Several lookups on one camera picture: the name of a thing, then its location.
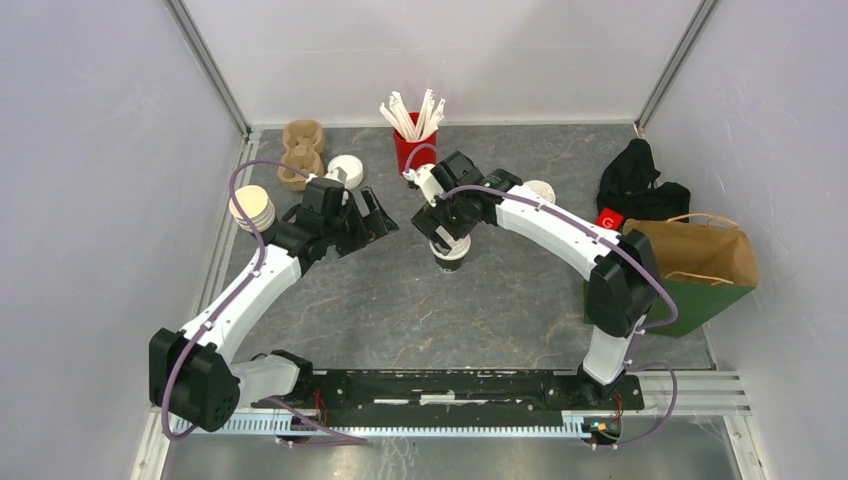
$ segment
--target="black cloth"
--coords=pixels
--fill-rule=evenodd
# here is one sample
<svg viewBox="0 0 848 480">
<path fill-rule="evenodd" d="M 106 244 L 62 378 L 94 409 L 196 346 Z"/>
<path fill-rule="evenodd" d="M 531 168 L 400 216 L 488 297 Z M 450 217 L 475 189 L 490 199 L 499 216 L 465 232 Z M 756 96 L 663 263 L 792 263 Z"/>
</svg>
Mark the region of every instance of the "black cloth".
<svg viewBox="0 0 848 480">
<path fill-rule="evenodd" d="M 673 182 L 657 187 L 659 176 L 651 146 L 634 138 L 601 175 L 598 213 L 610 208 L 637 220 L 666 220 L 689 213 L 689 189 Z"/>
</svg>

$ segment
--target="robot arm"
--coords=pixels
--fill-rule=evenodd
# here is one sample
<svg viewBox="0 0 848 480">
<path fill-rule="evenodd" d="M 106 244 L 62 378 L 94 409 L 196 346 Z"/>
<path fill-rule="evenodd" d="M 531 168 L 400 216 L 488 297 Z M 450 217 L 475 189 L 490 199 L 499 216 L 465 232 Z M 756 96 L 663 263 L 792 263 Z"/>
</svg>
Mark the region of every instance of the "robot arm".
<svg viewBox="0 0 848 480">
<path fill-rule="evenodd" d="M 361 190 L 368 206 L 364 216 L 347 194 L 340 182 L 311 179 L 301 204 L 262 232 L 266 255 L 258 271 L 257 251 L 250 264 L 200 315 L 178 332 L 163 328 L 153 336 L 149 346 L 151 402 L 162 405 L 165 384 L 177 357 L 203 325 L 211 329 L 182 365 L 170 411 L 204 430 L 220 428 L 236 408 L 271 395 L 289 394 L 302 371 L 311 373 L 309 362 L 286 352 L 273 352 L 256 361 L 232 362 L 247 332 L 271 303 L 323 258 L 328 247 L 334 246 L 342 257 L 398 229 L 370 189 Z M 214 324 L 210 323 L 212 312 L 248 276 L 254 278 L 226 305 Z"/>
<path fill-rule="evenodd" d="M 656 260 L 647 237 L 634 231 L 622 236 L 616 231 L 589 224 L 573 214 L 548 204 L 520 178 L 498 169 L 488 176 L 470 159 L 454 152 L 436 166 L 426 165 L 407 172 L 407 180 L 421 187 L 427 198 L 412 223 L 433 244 L 450 250 L 480 222 L 519 233 L 566 261 L 588 282 L 586 311 L 595 323 L 592 341 L 578 375 L 585 396 L 604 398 L 624 375 L 623 363 L 637 327 L 644 321 L 657 298 L 647 281 L 610 247 L 589 238 L 573 225 L 541 209 L 554 210 L 570 223 L 591 230 L 599 238 L 615 244 L 635 258 L 654 277 Z M 465 191 L 448 199 L 440 195 L 463 185 L 479 185 L 507 197 L 523 197 L 538 205 L 503 198 L 493 193 Z"/>
</svg>

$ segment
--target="green paper bag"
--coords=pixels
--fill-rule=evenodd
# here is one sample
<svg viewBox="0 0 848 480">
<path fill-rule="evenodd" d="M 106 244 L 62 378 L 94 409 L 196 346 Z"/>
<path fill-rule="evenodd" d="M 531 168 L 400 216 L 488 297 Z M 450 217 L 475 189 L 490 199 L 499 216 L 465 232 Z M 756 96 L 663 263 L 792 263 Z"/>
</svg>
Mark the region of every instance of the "green paper bag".
<svg viewBox="0 0 848 480">
<path fill-rule="evenodd" d="M 706 225 L 676 220 L 708 217 Z M 712 225 L 713 220 L 728 225 Z M 693 213 L 664 222 L 627 220 L 624 233 L 639 230 L 651 240 L 663 287 L 677 303 L 680 316 L 650 333 L 682 337 L 700 327 L 756 288 L 757 259 L 751 241 L 726 218 Z M 583 287 L 584 299 L 586 285 Z M 658 298 L 646 322 L 668 318 L 668 306 Z M 585 315 L 584 321 L 592 323 Z"/>
</svg>

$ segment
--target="black mounting plate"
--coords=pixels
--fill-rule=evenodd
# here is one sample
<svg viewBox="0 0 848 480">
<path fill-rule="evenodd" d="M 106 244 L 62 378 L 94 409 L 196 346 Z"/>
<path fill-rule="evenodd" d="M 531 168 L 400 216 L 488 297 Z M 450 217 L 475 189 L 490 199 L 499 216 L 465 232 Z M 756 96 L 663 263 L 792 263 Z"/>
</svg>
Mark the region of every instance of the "black mounting plate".
<svg viewBox="0 0 848 480">
<path fill-rule="evenodd" d="M 614 411 L 618 394 L 625 410 L 645 408 L 633 375 L 596 405 L 581 395 L 576 373 L 558 370 L 333 369 L 315 370 L 299 382 L 320 389 L 335 427 L 560 426 L 563 410 Z M 433 395 L 477 402 L 448 404 Z M 284 399 L 296 407 L 314 406 L 312 398 L 300 404 Z M 256 406 L 273 408 L 265 402 Z"/>
</svg>

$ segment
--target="red label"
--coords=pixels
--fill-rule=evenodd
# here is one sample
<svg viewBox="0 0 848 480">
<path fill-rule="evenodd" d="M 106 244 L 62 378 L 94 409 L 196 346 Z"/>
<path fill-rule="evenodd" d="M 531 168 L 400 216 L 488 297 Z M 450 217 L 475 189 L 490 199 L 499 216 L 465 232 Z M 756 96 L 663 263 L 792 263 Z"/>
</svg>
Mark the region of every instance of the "red label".
<svg viewBox="0 0 848 480">
<path fill-rule="evenodd" d="M 622 222 L 624 222 L 623 215 L 615 210 L 605 208 L 601 211 L 601 214 L 598 215 L 598 219 L 595 220 L 595 225 L 608 228 L 610 230 L 618 230 L 618 227 L 621 226 Z"/>
</svg>

